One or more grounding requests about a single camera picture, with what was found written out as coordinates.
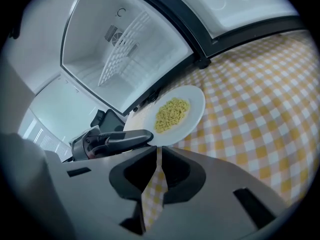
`yellow checkered tablecloth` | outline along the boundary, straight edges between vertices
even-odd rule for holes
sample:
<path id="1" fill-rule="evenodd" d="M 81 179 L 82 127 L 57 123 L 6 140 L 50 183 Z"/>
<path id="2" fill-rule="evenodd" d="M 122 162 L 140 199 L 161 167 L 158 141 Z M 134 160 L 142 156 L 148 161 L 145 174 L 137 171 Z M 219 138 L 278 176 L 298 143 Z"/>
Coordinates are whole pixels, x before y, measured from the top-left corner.
<path id="1" fill-rule="evenodd" d="M 173 147 L 234 163 L 292 204 L 306 193 L 319 163 L 320 70 L 311 39 L 274 35 L 211 61 L 204 70 L 186 69 L 161 92 L 194 85 L 205 95 L 200 123 Z M 124 130 L 143 129 L 152 106 L 132 112 Z M 146 229 L 168 190 L 160 153 L 157 164 L 142 194 Z"/>

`noodles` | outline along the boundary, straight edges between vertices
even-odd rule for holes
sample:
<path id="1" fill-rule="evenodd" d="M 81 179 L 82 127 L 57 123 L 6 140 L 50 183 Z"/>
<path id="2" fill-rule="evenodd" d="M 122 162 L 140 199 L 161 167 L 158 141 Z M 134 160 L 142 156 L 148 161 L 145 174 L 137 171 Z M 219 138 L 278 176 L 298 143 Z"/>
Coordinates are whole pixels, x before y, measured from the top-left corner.
<path id="1" fill-rule="evenodd" d="M 159 108 L 156 114 L 155 131 L 160 134 L 171 129 L 173 125 L 177 125 L 185 117 L 185 112 L 189 108 L 190 104 L 183 99 L 173 98 L 169 100 Z"/>

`freezer compartment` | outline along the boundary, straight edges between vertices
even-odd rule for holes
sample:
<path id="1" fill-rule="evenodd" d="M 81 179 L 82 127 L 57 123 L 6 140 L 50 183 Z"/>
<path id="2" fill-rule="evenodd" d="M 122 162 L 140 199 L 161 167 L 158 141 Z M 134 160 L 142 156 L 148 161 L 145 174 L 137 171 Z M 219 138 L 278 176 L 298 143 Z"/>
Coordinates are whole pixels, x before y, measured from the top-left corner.
<path id="1" fill-rule="evenodd" d="M 78 0 L 62 42 L 62 67 L 120 113 L 193 53 L 142 0 Z"/>

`refrigerator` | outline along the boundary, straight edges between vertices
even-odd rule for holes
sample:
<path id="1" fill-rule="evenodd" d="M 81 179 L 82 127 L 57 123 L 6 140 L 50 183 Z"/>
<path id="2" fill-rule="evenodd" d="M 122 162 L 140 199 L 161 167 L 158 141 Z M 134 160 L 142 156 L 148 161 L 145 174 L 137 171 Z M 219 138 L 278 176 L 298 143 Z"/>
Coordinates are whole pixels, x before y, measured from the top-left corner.
<path id="1" fill-rule="evenodd" d="M 190 65 L 203 70 L 234 47 L 304 28 L 287 0 L 75 0 L 60 65 L 126 116 Z"/>

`air vent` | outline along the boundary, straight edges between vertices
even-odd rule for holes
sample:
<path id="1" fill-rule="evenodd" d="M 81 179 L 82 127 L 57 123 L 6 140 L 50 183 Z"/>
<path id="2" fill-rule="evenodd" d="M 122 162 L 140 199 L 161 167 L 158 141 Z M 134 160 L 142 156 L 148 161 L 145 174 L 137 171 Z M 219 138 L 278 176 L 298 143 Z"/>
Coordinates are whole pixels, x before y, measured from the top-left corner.
<path id="1" fill-rule="evenodd" d="M 128 54 L 126 55 L 127 57 L 131 57 L 132 56 L 132 54 L 135 52 L 135 50 L 138 48 L 138 45 L 137 44 L 135 44 L 132 48 L 131 48 L 131 50 L 128 52 Z"/>
<path id="2" fill-rule="evenodd" d="M 107 40 L 108 42 L 111 41 L 111 38 L 114 36 L 114 34 L 116 33 L 116 31 L 118 30 L 118 28 L 114 25 L 111 25 L 107 31 L 107 33 L 105 34 L 104 38 L 105 40 Z"/>
<path id="3" fill-rule="evenodd" d="M 117 42 L 119 41 L 119 39 L 121 38 L 122 33 L 115 33 L 112 37 L 112 44 L 113 46 L 116 46 Z"/>

